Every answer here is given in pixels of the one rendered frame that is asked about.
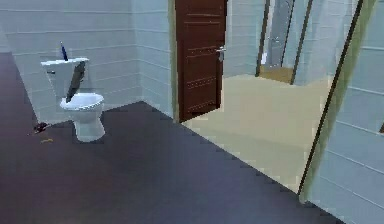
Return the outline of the dark brown room door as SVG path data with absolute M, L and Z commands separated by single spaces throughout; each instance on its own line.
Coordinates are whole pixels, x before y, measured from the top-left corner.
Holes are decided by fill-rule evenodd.
M 179 121 L 221 105 L 228 0 L 175 0 Z

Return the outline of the white toilet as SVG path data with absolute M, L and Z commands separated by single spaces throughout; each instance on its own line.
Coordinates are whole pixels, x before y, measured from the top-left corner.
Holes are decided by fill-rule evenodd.
M 53 87 L 56 108 L 73 123 L 81 142 L 92 142 L 105 135 L 101 122 L 104 97 L 91 84 L 89 64 L 86 57 L 41 62 Z

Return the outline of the small dark red object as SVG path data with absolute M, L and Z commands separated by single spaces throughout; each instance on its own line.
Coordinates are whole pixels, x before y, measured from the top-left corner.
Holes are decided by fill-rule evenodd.
M 37 123 L 36 126 L 33 128 L 34 133 L 38 134 L 41 132 L 44 132 L 48 127 L 48 124 L 45 122 Z

